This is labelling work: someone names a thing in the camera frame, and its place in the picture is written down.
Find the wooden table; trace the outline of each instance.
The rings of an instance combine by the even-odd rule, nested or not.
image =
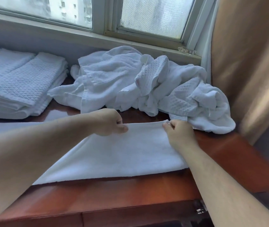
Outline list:
[[[38,117],[79,111],[52,101]],[[138,110],[122,112],[124,123],[168,119]],[[216,135],[195,131],[200,147],[250,192],[269,192],[269,162],[236,132]],[[131,178],[86,179],[31,186],[0,215],[0,227],[126,227],[180,220],[195,214],[201,195],[189,169]]]

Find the brown curtain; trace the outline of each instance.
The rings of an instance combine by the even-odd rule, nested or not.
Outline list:
[[[226,94],[238,131],[254,144],[269,127],[269,0],[220,0],[212,84]]]

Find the window pane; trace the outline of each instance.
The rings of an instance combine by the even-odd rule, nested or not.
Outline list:
[[[92,28],[92,0],[0,0],[0,9]]]
[[[123,0],[120,25],[180,39],[193,0]]]

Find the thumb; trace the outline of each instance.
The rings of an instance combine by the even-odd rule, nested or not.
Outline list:
[[[170,125],[170,123],[163,123],[163,128],[166,131],[167,134],[169,134],[171,131],[173,131],[172,126]]]
[[[125,133],[127,131],[128,131],[128,127],[125,126],[124,124],[118,124],[115,130],[116,133]]]

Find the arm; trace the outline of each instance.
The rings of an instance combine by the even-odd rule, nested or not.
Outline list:
[[[216,227],[269,226],[269,210],[200,149],[189,123],[172,120],[163,127],[186,160]]]
[[[116,110],[101,109],[0,134],[0,213],[82,139],[128,130]]]

